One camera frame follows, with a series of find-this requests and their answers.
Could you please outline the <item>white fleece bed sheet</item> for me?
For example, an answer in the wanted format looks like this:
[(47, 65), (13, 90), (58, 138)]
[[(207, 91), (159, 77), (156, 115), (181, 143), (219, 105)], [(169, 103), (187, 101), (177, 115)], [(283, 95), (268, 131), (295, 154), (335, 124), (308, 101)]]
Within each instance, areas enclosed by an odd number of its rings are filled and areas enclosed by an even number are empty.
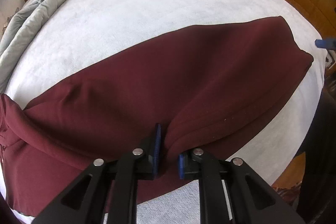
[(327, 52), (319, 32), (284, 0), (66, 0), (19, 59), (5, 94), (25, 107), (67, 76), (150, 38), (194, 24), (282, 16), (297, 45), (314, 57), (302, 83), (276, 117), (237, 155), (274, 183), (307, 134), (324, 84)]

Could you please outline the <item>maroon pants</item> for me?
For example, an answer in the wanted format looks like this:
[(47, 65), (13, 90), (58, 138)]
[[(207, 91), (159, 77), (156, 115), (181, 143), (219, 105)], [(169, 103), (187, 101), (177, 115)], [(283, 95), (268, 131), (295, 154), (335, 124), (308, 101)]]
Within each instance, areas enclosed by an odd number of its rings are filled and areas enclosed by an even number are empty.
[(60, 81), (24, 109), (1, 95), (6, 201), (38, 215), (94, 159), (117, 160), (165, 132), (163, 168), (138, 202), (182, 186), (180, 153), (228, 159), (285, 106), (313, 63), (287, 22), (189, 26), (139, 43)]

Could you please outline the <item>grey quilted comforter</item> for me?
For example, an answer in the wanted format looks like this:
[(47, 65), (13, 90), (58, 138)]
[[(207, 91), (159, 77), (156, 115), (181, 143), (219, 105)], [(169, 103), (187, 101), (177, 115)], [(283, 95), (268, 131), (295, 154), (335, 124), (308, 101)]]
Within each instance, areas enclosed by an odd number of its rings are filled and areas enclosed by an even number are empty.
[(66, 0), (28, 0), (9, 22), (1, 39), (1, 92), (24, 51)]

